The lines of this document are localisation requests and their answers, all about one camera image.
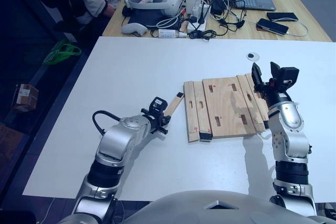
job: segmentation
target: vr headset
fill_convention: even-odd
[[[178,14],[183,0],[153,0],[152,3],[140,3],[141,0],[125,0],[131,9],[160,9],[162,14],[172,17]]]

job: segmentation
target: smartphone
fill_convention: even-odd
[[[275,33],[278,35],[285,35],[288,31],[288,26],[284,26],[267,19],[261,18],[258,23],[257,27],[262,28],[266,31],[270,31],[271,33]]]
[[[270,21],[280,19],[279,21],[298,21],[298,17],[294,13],[267,13]]]

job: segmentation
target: charger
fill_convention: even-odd
[[[201,3],[201,0],[185,0],[186,1],[186,12],[187,14],[193,13],[193,8],[197,5],[197,2]]]

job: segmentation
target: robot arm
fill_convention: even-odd
[[[268,105],[268,126],[272,132],[273,154],[276,160],[274,189],[278,195],[270,201],[303,216],[315,216],[312,186],[308,183],[308,154],[311,146],[303,133],[304,121],[286,90],[297,80],[299,69],[280,68],[271,62],[273,78],[261,80],[261,71],[254,63],[252,78],[255,91]]]
[[[117,202],[115,194],[133,148],[149,133],[167,133],[162,127],[167,125],[171,118],[163,115],[166,107],[167,102],[156,97],[149,110],[141,110],[143,115],[120,119],[106,111],[93,114],[93,122],[102,134],[102,139],[90,172],[85,176],[78,191],[72,215],[59,223],[96,224],[111,220]],[[97,114],[105,114],[119,121],[119,124],[105,132],[96,123]]]

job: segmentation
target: wooden board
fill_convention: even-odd
[[[257,103],[259,113],[261,115],[262,120],[263,121],[268,121],[268,107],[267,107],[266,101],[263,98],[261,98],[260,93],[255,93],[254,92],[254,83],[253,83],[253,79],[252,79],[252,74],[247,73],[245,76],[246,76],[248,84],[251,88],[251,92],[253,93],[253,96],[256,100],[256,103]]]
[[[214,138],[256,133],[236,77],[204,79],[203,86]]]
[[[198,130],[200,127],[198,126],[194,83],[193,81],[187,81],[184,83],[183,87],[187,115],[188,141],[198,141],[200,139],[200,132]]]
[[[264,121],[261,118],[256,100],[254,98],[253,92],[251,91],[250,85],[248,84],[246,76],[237,76],[240,88],[242,90],[247,109],[250,113],[253,126],[257,132],[265,131]]]
[[[175,97],[174,100],[168,105],[167,109],[164,111],[164,116],[172,116],[174,111],[176,110],[177,106],[180,104],[182,99],[184,98],[184,93],[179,92]]]
[[[199,137],[201,140],[210,141],[212,139],[212,132],[208,116],[208,108],[205,101],[203,83],[201,81],[194,81],[194,91],[199,125]]]

